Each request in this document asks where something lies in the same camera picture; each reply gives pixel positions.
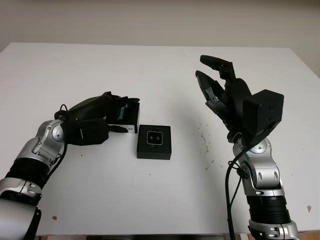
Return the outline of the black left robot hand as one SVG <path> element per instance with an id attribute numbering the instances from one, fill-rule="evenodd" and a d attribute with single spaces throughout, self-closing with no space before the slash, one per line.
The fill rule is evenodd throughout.
<path id="1" fill-rule="evenodd" d="M 127 120 L 133 108 L 140 103 L 139 98 L 113 95 L 110 91 L 88 98 L 70 109 L 60 109 L 54 114 L 56 120 L 85 121 L 103 119 L 110 132 L 127 133 L 122 121 Z"/>

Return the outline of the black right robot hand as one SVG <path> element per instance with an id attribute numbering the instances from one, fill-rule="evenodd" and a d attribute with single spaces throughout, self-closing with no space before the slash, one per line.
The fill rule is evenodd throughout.
<path id="1" fill-rule="evenodd" d="M 232 143 L 243 131 L 243 102 L 252 94 L 246 82 L 236 77 L 232 62 L 209 55 L 201 55 L 200 62 L 219 72 L 220 78 L 225 80 L 222 87 L 205 73 L 195 72 L 205 104 L 222 120 L 228 130 L 227 140 Z"/>

